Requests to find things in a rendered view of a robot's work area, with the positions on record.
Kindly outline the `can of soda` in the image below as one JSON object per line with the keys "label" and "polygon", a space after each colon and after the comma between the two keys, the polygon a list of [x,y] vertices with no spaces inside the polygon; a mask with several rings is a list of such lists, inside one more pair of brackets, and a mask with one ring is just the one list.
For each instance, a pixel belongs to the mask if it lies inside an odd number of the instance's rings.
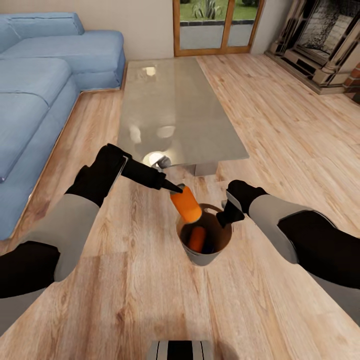
{"label": "can of soda", "polygon": [[215,246],[212,245],[210,242],[204,241],[204,245],[202,248],[203,254],[212,254],[215,249]]}
{"label": "can of soda", "polygon": [[205,238],[207,236],[206,228],[196,225],[192,230],[189,237],[187,248],[202,254]]}
{"label": "can of soda", "polygon": [[183,190],[183,193],[170,190],[170,199],[184,221],[188,224],[193,224],[201,218],[202,209],[189,186],[184,183],[180,183],[177,186]]}

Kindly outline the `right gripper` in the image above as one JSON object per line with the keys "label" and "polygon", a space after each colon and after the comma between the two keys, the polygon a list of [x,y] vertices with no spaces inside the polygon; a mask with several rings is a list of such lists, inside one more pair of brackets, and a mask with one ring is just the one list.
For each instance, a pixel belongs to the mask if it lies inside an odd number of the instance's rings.
{"label": "right gripper", "polygon": [[225,206],[224,211],[216,214],[216,218],[220,225],[224,227],[226,224],[243,221],[245,219],[245,215],[242,211],[232,212],[227,208],[227,206]]}

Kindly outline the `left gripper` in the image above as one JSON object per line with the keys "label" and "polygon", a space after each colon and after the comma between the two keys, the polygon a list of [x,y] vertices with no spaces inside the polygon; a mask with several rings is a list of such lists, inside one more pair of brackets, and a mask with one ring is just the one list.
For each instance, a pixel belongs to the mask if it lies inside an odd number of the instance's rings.
{"label": "left gripper", "polygon": [[164,172],[159,172],[158,170],[142,163],[137,172],[137,176],[133,180],[141,185],[149,187],[150,189],[160,190],[161,188],[164,188],[170,191],[183,193],[183,190],[166,179],[166,176],[167,175]]}

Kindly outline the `trash can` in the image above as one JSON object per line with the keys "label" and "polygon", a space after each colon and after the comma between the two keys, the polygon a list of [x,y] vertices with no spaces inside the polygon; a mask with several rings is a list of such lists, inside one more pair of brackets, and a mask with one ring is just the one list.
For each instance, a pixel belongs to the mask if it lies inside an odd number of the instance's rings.
{"label": "trash can", "polygon": [[[206,209],[212,209],[220,213],[223,211],[222,209],[208,203],[199,203],[199,206],[202,210],[200,219],[194,223],[187,223],[180,215],[176,221],[176,232],[189,260],[198,267],[205,267],[230,244],[233,237],[233,227],[231,223],[227,223],[224,227],[221,226],[217,216],[206,211]],[[192,229],[195,226],[206,228],[205,240],[214,246],[213,253],[201,254],[187,247]]]}

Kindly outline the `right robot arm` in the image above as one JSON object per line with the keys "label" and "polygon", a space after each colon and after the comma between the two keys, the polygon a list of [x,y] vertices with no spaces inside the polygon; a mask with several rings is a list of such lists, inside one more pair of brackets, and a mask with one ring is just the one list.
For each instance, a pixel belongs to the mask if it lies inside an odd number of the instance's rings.
{"label": "right robot arm", "polygon": [[323,213],[234,180],[225,190],[221,226],[247,214],[280,255],[302,266],[360,326],[360,238],[339,230]]}

